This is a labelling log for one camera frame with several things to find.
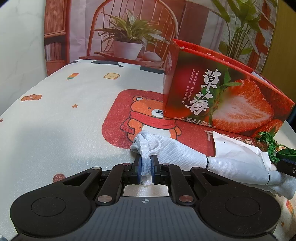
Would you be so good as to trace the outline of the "bear print table cloth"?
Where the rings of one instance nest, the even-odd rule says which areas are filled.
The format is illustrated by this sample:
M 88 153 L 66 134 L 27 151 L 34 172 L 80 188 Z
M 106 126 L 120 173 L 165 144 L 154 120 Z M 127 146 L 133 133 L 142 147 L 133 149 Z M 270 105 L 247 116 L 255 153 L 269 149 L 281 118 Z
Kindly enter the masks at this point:
M 74 61 L 28 90 L 1 115 L 1 236 L 16 236 L 10 207 L 22 194 L 94 166 L 130 162 L 132 138 L 121 125 L 134 102 L 154 118 L 144 129 L 207 156 L 213 129 L 162 120 L 164 74 L 158 69 L 94 60 Z

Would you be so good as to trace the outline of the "red strawberry cardboard box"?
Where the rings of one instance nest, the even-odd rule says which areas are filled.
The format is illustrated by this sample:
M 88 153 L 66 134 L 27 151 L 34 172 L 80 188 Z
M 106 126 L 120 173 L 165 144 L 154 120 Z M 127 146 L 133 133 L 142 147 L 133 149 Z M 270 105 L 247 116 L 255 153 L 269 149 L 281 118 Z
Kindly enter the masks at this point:
M 166 117 L 254 138 L 259 132 L 277 133 L 294 106 L 252 68 L 205 47 L 171 41 Z

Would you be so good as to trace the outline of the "printed living room backdrop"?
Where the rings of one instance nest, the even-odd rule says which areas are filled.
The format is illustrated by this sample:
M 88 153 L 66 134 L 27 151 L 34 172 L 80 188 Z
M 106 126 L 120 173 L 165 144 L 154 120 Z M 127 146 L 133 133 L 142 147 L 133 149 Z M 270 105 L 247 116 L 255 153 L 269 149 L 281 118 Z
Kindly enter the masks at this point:
M 164 67 L 174 39 L 228 56 L 260 72 L 275 27 L 277 1 L 47 1 L 46 69 L 76 59 Z

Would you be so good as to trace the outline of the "white sock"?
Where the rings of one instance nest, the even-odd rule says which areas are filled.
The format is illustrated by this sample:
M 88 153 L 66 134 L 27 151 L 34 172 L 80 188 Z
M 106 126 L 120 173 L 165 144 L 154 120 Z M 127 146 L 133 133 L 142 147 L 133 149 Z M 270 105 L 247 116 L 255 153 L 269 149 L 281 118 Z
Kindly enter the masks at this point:
M 267 171 L 260 166 L 233 159 L 207 157 L 172 138 L 142 131 L 136 135 L 130 147 L 142 157 L 142 183 L 150 185 L 151 156 L 157 155 L 159 163 L 169 163 L 189 171 L 199 167 L 230 180 L 256 187 L 290 200 L 295 195 L 295 178 L 280 173 L 273 165 Z

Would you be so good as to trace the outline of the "green tasselled egg ornament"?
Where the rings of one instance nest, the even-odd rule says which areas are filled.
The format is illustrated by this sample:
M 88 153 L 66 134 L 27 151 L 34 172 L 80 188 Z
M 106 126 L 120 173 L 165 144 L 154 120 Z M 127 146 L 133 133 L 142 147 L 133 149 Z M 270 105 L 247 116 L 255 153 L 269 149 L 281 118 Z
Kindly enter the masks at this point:
M 274 165 L 277 165 L 281 160 L 288 160 L 295 163 L 295 149 L 278 144 L 270 133 L 259 132 L 256 139 L 259 142 L 266 143 L 269 159 Z

